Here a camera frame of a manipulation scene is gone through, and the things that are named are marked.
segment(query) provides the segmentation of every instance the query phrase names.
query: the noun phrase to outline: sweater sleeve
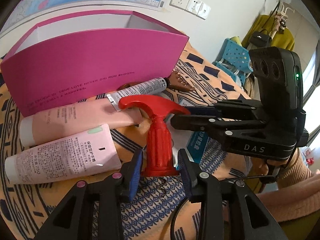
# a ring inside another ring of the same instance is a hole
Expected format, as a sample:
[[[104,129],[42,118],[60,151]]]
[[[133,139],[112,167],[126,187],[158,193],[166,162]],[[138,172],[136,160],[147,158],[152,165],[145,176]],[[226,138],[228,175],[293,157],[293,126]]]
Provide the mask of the sweater sleeve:
[[[311,178],[312,172],[303,163],[300,151],[298,151],[296,161],[282,175],[280,175],[277,184],[278,188],[289,187],[305,179]]]

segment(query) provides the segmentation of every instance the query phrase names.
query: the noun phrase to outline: black cable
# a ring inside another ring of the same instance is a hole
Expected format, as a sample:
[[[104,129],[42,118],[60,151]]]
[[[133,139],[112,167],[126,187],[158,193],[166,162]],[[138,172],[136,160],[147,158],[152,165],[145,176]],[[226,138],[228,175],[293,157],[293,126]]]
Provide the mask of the black cable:
[[[222,179],[220,181],[235,181],[235,180],[243,180],[243,179],[258,179],[258,178],[274,178],[274,176],[272,175],[256,175],[256,176],[247,176],[247,177],[242,177],[242,178],[231,178],[231,179]],[[178,214],[181,210],[181,208],[183,207],[183,205],[187,202],[188,198],[184,197],[181,202],[178,204],[178,206],[176,206],[176,208],[173,211],[172,214],[172,220],[171,220],[171,224],[170,224],[170,240],[176,240],[174,237],[174,226],[178,217]]]
[[[187,202],[188,197],[184,197],[181,202],[176,206],[176,208],[173,211],[171,225],[170,225],[170,240],[175,240],[174,238],[174,226],[176,224],[177,216],[180,212],[180,209],[183,207],[183,205]]]

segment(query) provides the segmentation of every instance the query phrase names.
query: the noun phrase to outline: bed sheet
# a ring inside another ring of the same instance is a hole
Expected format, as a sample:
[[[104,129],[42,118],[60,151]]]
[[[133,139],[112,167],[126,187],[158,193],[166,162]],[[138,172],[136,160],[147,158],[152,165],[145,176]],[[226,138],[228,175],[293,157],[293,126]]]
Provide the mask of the bed sheet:
[[[249,98],[223,71],[204,59],[188,43],[175,70],[195,87],[191,93],[167,89],[163,93],[175,102],[185,99],[196,106],[207,106],[222,99]],[[85,100],[105,98],[106,94]],[[32,239],[55,206],[80,179],[88,183],[103,180],[114,171],[78,179],[38,185],[13,185],[4,172],[4,160],[25,148],[19,139],[22,116],[4,84],[0,88],[0,212],[17,240]],[[145,119],[139,127],[130,126],[111,131],[122,162],[131,160],[132,153],[146,144],[150,122]],[[250,170],[247,157],[222,151],[221,145],[209,139],[200,162],[204,171],[217,178],[242,177]],[[124,239],[170,239],[170,215],[184,197],[179,177],[167,177],[164,185],[167,194],[161,197],[156,186],[157,178],[141,178],[138,192],[132,203],[122,204]],[[95,205],[93,239],[97,237],[98,203]],[[176,221],[176,239],[195,239],[198,233],[200,205],[187,202]]]

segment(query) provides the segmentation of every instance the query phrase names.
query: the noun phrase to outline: pink box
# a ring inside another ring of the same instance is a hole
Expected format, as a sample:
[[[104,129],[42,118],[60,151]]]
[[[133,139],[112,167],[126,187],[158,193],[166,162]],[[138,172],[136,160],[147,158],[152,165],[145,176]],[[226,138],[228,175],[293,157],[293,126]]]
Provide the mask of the pink box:
[[[7,53],[1,71],[26,117],[128,82],[167,77],[188,39],[134,11],[71,13],[33,26]]]

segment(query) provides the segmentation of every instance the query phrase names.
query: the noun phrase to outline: yellow garment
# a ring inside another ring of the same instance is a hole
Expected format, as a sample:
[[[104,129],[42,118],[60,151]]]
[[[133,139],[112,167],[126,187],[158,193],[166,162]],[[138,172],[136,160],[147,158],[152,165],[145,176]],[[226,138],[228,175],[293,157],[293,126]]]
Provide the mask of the yellow garment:
[[[244,37],[242,41],[242,46],[247,47],[249,45],[249,40],[251,38],[251,35],[253,32],[260,32],[262,30],[262,26],[265,24],[265,22],[268,20],[268,15],[260,15],[254,24],[252,25],[251,29],[247,33],[247,35]],[[272,29],[272,24],[274,22],[274,17],[270,17],[266,25],[263,27],[263,29],[268,31],[268,34],[270,33]],[[291,32],[288,30],[288,28],[284,29],[284,34],[280,34],[279,32],[276,33],[276,35],[273,37],[271,46],[275,46],[282,49],[288,49],[290,51],[293,51],[294,48],[294,37],[292,36]]]

